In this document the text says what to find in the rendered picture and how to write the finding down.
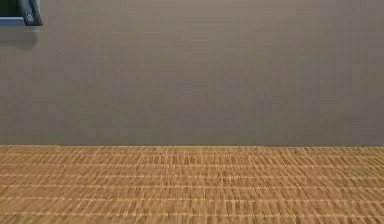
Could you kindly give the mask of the dark framed wall picture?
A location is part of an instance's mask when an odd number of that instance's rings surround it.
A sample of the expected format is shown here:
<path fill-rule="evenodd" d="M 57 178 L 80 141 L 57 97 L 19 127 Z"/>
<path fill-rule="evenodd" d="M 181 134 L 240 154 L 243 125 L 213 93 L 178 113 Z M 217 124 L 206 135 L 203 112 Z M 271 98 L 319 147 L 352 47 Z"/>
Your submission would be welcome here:
<path fill-rule="evenodd" d="M 0 0 L 1 26 L 42 26 L 40 0 Z"/>

